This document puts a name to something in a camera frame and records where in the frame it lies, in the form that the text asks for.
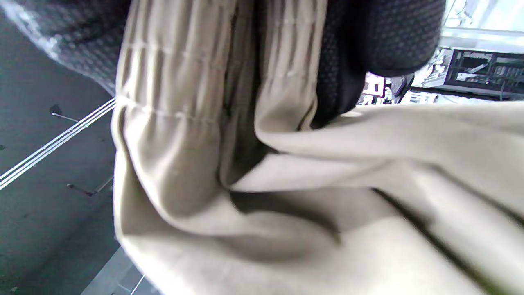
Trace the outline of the person's right hand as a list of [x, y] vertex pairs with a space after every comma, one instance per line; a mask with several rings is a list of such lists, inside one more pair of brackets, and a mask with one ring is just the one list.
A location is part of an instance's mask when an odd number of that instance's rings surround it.
[[[129, 0], [2, 0], [6, 17], [55, 62], [115, 94]], [[352, 110], [366, 72], [415, 73], [440, 40], [444, 0], [330, 0], [316, 86], [315, 125]]]

